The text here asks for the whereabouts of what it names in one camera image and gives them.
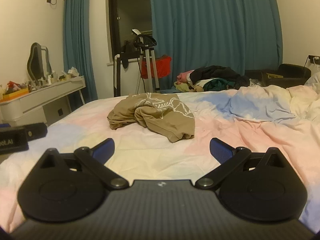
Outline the tan printed t-shirt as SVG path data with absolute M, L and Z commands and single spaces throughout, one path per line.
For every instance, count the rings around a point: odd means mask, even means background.
M 107 116 L 111 129 L 138 123 L 171 143 L 195 135 L 195 117 L 176 94 L 142 93 L 118 102 Z

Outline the pile of dark clothes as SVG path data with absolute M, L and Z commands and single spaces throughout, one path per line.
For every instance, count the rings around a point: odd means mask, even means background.
M 188 92 L 219 92 L 222 90 L 248 87 L 250 79 L 229 67 L 201 67 L 178 74 L 175 87 L 186 85 Z

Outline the wall power socket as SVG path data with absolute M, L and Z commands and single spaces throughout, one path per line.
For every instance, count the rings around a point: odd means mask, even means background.
M 316 55 L 309 55 L 308 59 L 310 61 L 311 64 L 317 64 L 320 65 L 320 56 L 316 56 Z

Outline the pastel tie-dye duvet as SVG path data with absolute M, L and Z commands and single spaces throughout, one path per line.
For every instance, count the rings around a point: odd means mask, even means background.
M 242 87 L 223 92 L 172 94 L 161 100 L 154 132 L 135 122 L 112 129 L 108 116 L 120 98 L 90 102 L 48 128 L 46 137 L 1 163 L 1 227 L 11 232 L 24 218 L 17 191 L 48 148 L 61 153 L 94 147 L 107 138 L 116 149 L 107 167 L 126 178 L 190 179 L 217 167 L 209 143 L 218 138 L 253 152 L 281 150 L 308 191 L 300 221 L 319 230 L 319 84 L 291 88 Z

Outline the teal curtain panel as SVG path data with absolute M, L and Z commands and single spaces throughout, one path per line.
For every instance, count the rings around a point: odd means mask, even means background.
M 97 100 L 89 39 L 89 0 L 65 0 L 63 15 L 63 64 L 85 78 L 85 102 Z
M 283 38 L 276 0 L 150 0 L 156 54 L 171 57 L 169 89 L 178 74 L 218 65 L 239 74 L 276 69 Z

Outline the orange tray with items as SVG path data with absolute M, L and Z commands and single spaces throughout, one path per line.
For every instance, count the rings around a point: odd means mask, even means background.
M 10 101 L 28 93 L 29 87 L 26 83 L 9 81 L 6 87 L 1 85 L 1 102 Z

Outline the teal curtain left panel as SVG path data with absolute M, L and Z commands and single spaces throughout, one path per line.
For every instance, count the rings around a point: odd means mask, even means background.
M 89 39 L 89 0 L 65 0 L 63 15 L 63 64 L 85 78 L 85 102 L 97 100 Z

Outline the red bag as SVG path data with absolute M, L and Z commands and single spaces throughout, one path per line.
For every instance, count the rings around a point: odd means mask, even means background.
M 170 74 L 171 72 L 170 63 L 171 63 L 171 57 L 169 57 L 168 55 L 163 55 L 162 57 L 156 59 L 157 75 L 159 79 L 166 77 Z M 141 77 L 143 79 L 147 79 L 148 71 L 146 66 L 146 59 L 143 59 L 143 61 L 141 62 L 140 69 L 141 69 Z

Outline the white dressing table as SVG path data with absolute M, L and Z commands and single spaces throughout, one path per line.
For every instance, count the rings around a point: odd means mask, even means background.
M 1 103 L 1 123 L 20 126 L 43 122 L 50 126 L 72 113 L 68 96 L 80 98 L 86 87 L 83 76 L 74 77 Z

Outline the silver tripod stand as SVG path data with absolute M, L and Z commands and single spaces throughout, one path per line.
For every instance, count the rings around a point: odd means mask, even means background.
M 140 57 L 138 60 L 139 71 L 142 73 L 142 62 L 146 60 L 147 80 L 148 80 L 148 92 L 160 93 L 160 85 L 156 67 L 155 46 L 156 40 L 146 34 L 142 34 L 138 29 L 131 30 L 135 35 L 134 46 L 140 50 Z

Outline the black floor stand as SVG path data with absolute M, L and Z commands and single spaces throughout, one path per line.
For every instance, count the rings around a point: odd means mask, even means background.
M 127 70 L 129 63 L 137 60 L 139 50 L 135 47 L 134 40 L 125 40 L 120 52 L 113 59 L 113 96 L 121 96 L 121 70 Z

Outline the wavy black vanity mirror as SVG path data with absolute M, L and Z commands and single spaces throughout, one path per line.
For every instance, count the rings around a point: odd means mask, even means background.
M 42 46 L 37 42 L 31 45 L 27 72 L 35 83 L 38 83 L 39 79 L 45 79 L 48 75 L 52 74 L 49 51 L 46 46 Z

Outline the teal curtain right panel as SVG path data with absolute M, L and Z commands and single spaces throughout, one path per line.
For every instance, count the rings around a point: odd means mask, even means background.
M 171 57 L 169 89 L 178 74 L 218 65 L 239 74 L 276 69 L 283 38 L 276 0 L 150 0 L 156 54 Z

